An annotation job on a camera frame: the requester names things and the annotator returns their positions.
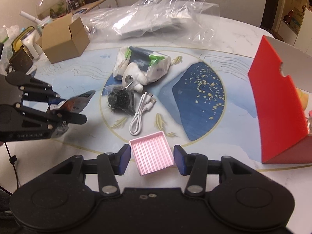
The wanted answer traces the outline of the pink ridged tray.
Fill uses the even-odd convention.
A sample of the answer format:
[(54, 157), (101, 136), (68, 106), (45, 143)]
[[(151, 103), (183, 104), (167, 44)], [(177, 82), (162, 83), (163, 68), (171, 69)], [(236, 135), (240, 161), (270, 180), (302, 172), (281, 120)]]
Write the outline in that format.
[(174, 156), (163, 131), (129, 141), (137, 169), (141, 176), (174, 165)]

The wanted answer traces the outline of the bag of black screws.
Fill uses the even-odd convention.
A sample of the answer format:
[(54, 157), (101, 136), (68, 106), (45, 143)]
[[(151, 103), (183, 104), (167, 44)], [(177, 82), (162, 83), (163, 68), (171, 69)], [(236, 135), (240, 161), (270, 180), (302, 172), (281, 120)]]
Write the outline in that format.
[(112, 110), (122, 110), (129, 115), (135, 113), (134, 91), (122, 85), (109, 85), (103, 89), (103, 96), (107, 96), (108, 106)]

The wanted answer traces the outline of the white plush toy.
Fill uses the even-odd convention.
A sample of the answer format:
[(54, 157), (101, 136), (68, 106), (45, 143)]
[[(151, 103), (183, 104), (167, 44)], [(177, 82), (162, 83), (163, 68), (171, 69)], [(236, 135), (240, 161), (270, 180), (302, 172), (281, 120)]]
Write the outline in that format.
[(139, 69), (139, 66), (131, 62), (122, 77), (122, 85), (128, 86), (129, 89), (141, 93), (144, 86), (148, 84), (148, 79), (145, 74)]

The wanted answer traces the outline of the white green package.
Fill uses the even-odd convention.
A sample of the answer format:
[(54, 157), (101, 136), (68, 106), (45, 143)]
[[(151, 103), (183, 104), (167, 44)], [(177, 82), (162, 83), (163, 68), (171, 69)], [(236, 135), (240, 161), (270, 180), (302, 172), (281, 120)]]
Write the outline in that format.
[(122, 81), (127, 66), (134, 62), (148, 79), (148, 84), (167, 74), (171, 58), (165, 54), (139, 47), (121, 47), (113, 68), (113, 78)]

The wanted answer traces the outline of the red white storage box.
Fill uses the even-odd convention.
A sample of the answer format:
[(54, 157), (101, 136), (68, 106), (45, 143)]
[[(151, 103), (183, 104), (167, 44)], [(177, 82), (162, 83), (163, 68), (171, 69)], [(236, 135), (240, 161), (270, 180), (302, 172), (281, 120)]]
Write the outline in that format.
[(311, 163), (311, 116), (299, 93), (311, 93), (311, 56), (263, 36), (248, 72), (263, 164)]

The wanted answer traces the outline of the yellow spotted squishy toy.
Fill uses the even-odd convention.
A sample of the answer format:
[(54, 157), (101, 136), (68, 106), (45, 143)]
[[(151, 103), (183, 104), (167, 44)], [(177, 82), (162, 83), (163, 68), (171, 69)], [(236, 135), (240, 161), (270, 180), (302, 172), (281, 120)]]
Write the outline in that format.
[(301, 106), (302, 106), (302, 110), (305, 111), (307, 106), (308, 106), (309, 95), (306, 94), (305, 92), (303, 92), (299, 88), (296, 88), (296, 92), (297, 92), (298, 98), (300, 100), (300, 103), (301, 103)]

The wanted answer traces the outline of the dark brown mug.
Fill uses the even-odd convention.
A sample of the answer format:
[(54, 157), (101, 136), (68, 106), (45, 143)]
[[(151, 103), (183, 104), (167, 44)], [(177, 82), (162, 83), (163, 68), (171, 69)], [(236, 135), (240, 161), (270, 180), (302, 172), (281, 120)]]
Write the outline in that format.
[(11, 72), (19, 71), (26, 74), (32, 67), (33, 61), (29, 55), (25, 52), (23, 47), (21, 47), (9, 60), (9, 64), (6, 68), (6, 72), (9, 74)]

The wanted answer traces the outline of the white handheld appliance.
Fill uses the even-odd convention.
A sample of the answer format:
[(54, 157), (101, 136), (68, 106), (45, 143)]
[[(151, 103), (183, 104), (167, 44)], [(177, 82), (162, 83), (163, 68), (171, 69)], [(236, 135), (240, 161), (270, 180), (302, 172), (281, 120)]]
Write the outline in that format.
[(38, 60), (42, 53), (42, 48), (36, 43), (39, 40), (39, 34), (36, 29), (32, 29), (21, 38), (23, 46), (28, 50), (33, 60)]

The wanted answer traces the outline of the brown cardboard box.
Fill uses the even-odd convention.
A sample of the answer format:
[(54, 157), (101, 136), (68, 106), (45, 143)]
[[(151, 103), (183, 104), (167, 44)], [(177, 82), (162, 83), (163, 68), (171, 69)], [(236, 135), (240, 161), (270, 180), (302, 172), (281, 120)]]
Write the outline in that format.
[(52, 64), (81, 56), (89, 43), (81, 18), (71, 13), (46, 25), (36, 41)]

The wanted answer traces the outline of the wooden side shelf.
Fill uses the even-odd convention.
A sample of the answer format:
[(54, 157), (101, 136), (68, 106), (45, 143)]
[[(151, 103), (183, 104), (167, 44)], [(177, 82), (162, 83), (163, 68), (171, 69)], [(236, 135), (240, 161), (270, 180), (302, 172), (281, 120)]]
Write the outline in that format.
[(86, 14), (98, 9), (109, 9), (118, 7), (117, 0), (98, 0), (72, 11), (72, 14)]

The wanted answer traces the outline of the large clear plastic bag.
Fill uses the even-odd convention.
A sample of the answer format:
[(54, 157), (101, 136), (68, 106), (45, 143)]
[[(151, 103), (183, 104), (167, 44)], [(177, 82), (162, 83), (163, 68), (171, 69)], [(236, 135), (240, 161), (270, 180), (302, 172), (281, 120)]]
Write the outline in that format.
[(206, 0), (139, 0), (131, 6), (99, 9), (82, 16), (93, 42), (155, 36), (202, 45), (213, 38), (219, 21), (219, 5)]

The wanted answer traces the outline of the white cabinet with shelves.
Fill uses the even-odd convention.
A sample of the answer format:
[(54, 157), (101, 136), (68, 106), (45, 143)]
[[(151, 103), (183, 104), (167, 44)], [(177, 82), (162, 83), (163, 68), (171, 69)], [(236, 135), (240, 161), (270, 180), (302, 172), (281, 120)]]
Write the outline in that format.
[(282, 0), (278, 34), (287, 44), (311, 55), (311, 0)]

